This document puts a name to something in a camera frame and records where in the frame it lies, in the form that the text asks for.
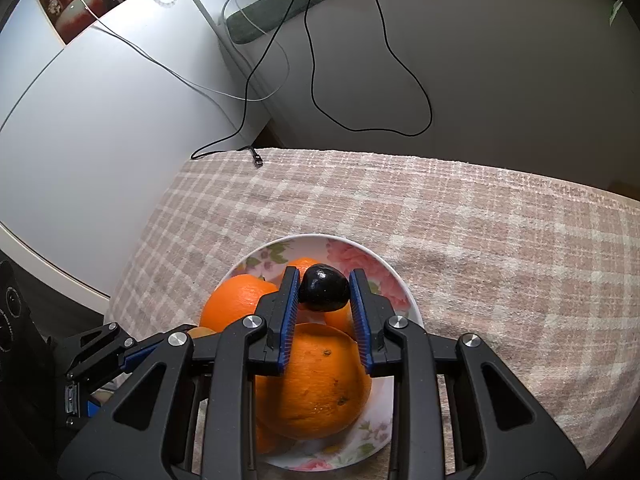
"triangular cutout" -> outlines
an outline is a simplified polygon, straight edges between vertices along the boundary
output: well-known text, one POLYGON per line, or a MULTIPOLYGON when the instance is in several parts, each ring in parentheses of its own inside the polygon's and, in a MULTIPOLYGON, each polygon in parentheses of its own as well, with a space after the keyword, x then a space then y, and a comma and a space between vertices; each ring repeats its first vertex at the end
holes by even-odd
POLYGON ((529 424, 533 415, 494 367, 482 365, 482 376, 494 407, 495 421, 503 431, 529 424))
POLYGON ((151 422, 165 372, 165 364, 156 365, 113 413, 113 420, 140 431, 146 430, 151 422))

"black cable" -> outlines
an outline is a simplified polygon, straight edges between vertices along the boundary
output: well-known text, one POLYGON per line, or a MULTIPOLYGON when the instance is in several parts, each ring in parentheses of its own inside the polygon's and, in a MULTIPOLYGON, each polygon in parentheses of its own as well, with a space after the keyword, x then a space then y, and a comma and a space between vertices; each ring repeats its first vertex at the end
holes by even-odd
MULTIPOLYGON (((219 144, 220 142, 224 142, 225 140, 229 140, 232 137, 235 137, 237 134, 240 133, 240 131, 244 127, 244 122, 246 121, 246 108, 247 108, 247 103, 248 103, 248 99, 249 99, 249 81, 251 80, 251 77, 254 75, 255 71, 258 70, 258 67, 260 66, 260 63, 262 63, 262 60, 267 55, 267 52, 269 51, 271 45, 273 44, 273 41, 276 39, 276 34, 280 30, 280 28, 282 27, 284 22, 287 21, 287 15, 289 14, 289 11, 291 10, 291 7, 293 6, 293 2, 295 2, 295 1, 296 0, 291 0, 291 3, 289 4, 289 7, 287 7, 287 10, 284 13, 284 16, 282 17, 282 20, 280 21, 280 24, 278 25, 278 27, 276 28, 275 32, 271 36, 271 39, 269 41, 269 44, 267 45, 267 48, 264 49, 264 52, 262 53, 262 57, 258 60, 258 63, 256 63, 255 66, 254 66, 254 69, 251 70, 251 73, 246 78, 246 83, 244 85, 244 107, 243 107, 243 110, 242 110, 242 122, 240 123, 240 126, 238 126, 238 129, 236 131, 234 131, 232 134, 224 137, 223 139, 214 140, 213 142, 210 142, 209 144, 205 144, 204 146, 199 147, 195 152, 191 153, 191 160, 198 160, 199 158, 202 158, 203 156, 212 155, 213 153, 220 153, 220 152, 206 152, 206 153, 201 153, 201 154, 197 155, 198 152, 204 150, 205 148, 208 148, 209 146, 213 146, 215 144, 219 144)), ((254 162, 256 163, 257 166, 261 166, 262 165, 262 159, 260 158, 260 155, 258 155, 251 146, 245 146, 244 148, 240 148, 240 150, 247 150, 247 149, 251 149, 252 150, 252 153, 253 153, 253 156, 254 156, 254 162)))
POLYGON ((342 124, 340 121, 337 121, 336 119, 331 117, 331 115, 329 115, 327 112, 322 110, 321 107, 319 107, 318 103, 316 102, 316 96, 314 95, 314 81, 315 81, 315 78, 316 78, 316 55, 314 53, 314 46, 313 46, 313 43, 311 41, 311 33, 309 33, 309 27, 308 27, 307 22, 306 22, 306 16, 307 16, 307 14, 309 12, 309 6, 311 4, 311 0, 308 0, 306 2, 305 19, 304 19, 304 21, 305 21, 306 36, 307 36, 307 38, 309 40, 309 50, 311 51, 311 63, 312 63, 312 69, 311 69, 311 100, 313 101, 313 104, 316 107, 316 109, 319 112, 321 112, 325 117, 331 119, 335 124, 337 124, 338 126, 344 128, 345 130, 348 130, 350 132, 391 132, 393 134, 402 135, 403 137, 417 137, 417 136, 423 134, 424 132, 426 132, 429 129, 429 127, 431 126, 431 123, 433 123, 433 110, 431 108, 431 101, 429 99, 429 95, 427 94, 427 91, 424 89, 424 87, 420 83, 419 79, 415 76, 415 74, 413 72, 411 72, 411 70, 409 70, 407 68, 407 66, 402 61, 400 61, 398 56, 396 56, 394 51, 391 49, 391 46, 389 45, 389 40, 388 40, 388 38, 386 36, 386 24, 385 24, 385 17, 382 14, 382 7, 380 7, 380 2, 378 0, 375 0, 375 1, 376 1, 376 5, 378 6, 378 13, 380 14, 380 22, 382 22, 382 33, 384 34, 384 37, 385 37, 386 49, 393 56, 393 58, 400 64, 400 66, 402 68, 404 68, 411 75, 411 77, 414 78, 415 82, 418 83, 418 86, 420 87, 420 90, 422 90, 422 93, 424 94, 425 99, 427 99, 427 104, 429 105, 429 123, 423 129, 421 129, 419 132, 417 132, 416 134, 406 134, 404 132, 400 132, 398 130, 393 130, 391 128, 350 128, 350 127, 345 126, 344 124, 342 124))

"checkered tablecloth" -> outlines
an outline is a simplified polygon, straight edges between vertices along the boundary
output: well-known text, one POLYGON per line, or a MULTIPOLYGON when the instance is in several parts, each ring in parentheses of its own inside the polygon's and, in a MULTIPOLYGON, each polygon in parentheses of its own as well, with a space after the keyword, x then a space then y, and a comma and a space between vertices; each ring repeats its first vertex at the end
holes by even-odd
MULTIPOLYGON (((243 255, 285 235, 367 246, 427 329, 494 348, 587 463, 640 394, 640 203, 578 184, 411 156, 262 150, 187 162, 111 300, 135 338, 197 323, 243 255)), ((332 478, 386 478, 388 450, 332 478)), ((266 468, 264 478, 289 478, 266 468)))

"orange fruit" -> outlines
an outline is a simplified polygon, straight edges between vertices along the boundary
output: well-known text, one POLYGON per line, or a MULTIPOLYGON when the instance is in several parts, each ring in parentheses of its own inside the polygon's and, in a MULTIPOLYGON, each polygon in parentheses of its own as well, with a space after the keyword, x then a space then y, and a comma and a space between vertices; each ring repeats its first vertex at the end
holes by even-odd
POLYGON ((278 287, 250 274, 238 274, 222 283, 205 303, 200 314, 200 326, 222 332, 241 317, 255 312, 263 295, 278 287))
MULTIPOLYGON (((305 275, 306 270, 315 264, 320 264, 318 260, 314 260, 313 258, 307 258, 304 256, 303 258, 298 258, 297 260, 293 260, 287 264, 287 267, 297 267, 300 271, 300 280, 302 280, 302 276, 305 275)), ((282 283, 282 279, 284 278, 284 270, 280 273, 280 275, 273 280, 277 286, 280 286, 282 283)))
POLYGON ((358 418, 370 390, 355 341, 331 326, 302 323, 284 374, 255 378, 256 416, 288 438, 324 438, 358 418))
POLYGON ((270 453, 278 447, 280 436, 269 430, 259 420, 255 421, 255 450, 259 454, 270 453))
POLYGON ((187 332, 191 336, 191 339, 197 339, 199 337, 204 337, 206 335, 215 334, 215 332, 207 328, 206 326, 197 326, 196 328, 192 328, 187 332))
POLYGON ((356 335, 353 329, 353 317, 351 316, 351 303, 347 301, 347 304, 333 312, 324 313, 324 322, 328 326, 342 330, 351 339, 355 340, 356 335))

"silver screw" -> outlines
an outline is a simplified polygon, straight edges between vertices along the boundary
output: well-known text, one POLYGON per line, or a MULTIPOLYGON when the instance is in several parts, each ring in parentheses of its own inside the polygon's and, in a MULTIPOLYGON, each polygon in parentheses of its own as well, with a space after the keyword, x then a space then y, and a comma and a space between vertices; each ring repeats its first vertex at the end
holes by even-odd
POLYGON ((247 328, 256 328, 262 324, 260 316, 247 316, 242 320, 242 324, 247 328))
POLYGON ((187 342, 187 335, 184 332, 174 332, 169 336, 171 346, 182 346, 187 342))
POLYGON ((388 321, 393 328, 404 328, 409 324, 409 320, 404 316, 391 316, 388 321))
POLYGON ((466 334, 462 335, 462 342, 466 346, 470 346, 471 348, 475 348, 476 346, 480 345, 480 343, 482 342, 482 339, 480 338, 480 336, 478 334, 466 333, 466 334))

